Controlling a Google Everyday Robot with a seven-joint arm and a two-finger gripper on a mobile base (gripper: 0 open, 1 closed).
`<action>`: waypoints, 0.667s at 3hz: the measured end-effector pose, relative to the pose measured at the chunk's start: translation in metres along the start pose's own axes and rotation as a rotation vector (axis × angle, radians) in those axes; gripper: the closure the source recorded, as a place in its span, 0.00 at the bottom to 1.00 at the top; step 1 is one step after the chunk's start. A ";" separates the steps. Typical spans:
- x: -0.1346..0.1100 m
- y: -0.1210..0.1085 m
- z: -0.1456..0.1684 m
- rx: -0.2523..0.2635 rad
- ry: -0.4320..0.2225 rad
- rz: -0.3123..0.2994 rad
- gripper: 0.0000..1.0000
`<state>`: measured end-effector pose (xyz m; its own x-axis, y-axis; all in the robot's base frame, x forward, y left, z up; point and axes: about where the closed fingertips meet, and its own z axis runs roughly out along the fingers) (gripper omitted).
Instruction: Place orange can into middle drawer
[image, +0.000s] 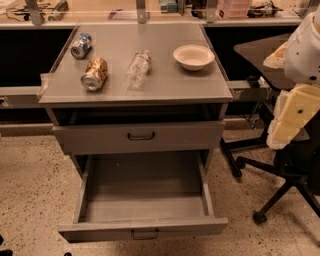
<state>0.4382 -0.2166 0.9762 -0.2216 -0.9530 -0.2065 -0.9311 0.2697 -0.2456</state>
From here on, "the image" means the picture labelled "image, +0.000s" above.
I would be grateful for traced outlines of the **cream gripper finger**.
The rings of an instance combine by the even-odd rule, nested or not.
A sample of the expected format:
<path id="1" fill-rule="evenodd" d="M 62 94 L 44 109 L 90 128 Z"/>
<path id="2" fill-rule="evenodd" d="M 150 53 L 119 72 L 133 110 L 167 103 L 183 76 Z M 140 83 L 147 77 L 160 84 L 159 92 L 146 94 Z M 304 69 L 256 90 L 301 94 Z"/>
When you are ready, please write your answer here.
<path id="1" fill-rule="evenodd" d="M 272 69 L 284 68 L 284 55 L 287 43 L 280 45 L 272 54 L 270 54 L 264 61 L 263 65 Z"/>
<path id="2" fill-rule="evenodd" d="M 297 84 L 277 98 L 274 118 L 266 143 L 271 149 L 283 149 L 320 110 L 320 87 Z"/>

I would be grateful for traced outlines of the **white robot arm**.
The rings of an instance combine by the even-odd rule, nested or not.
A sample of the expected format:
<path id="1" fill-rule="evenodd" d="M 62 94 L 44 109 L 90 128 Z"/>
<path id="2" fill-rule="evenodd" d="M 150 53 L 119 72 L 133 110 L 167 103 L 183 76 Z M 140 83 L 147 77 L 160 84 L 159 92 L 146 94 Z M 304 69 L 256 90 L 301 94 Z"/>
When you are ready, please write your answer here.
<path id="1" fill-rule="evenodd" d="M 287 146 L 320 110 L 320 6 L 308 14 L 289 39 L 263 62 L 284 70 L 295 83 L 282 90 L 274 107 L 266 143 L 279 150 Z"/>

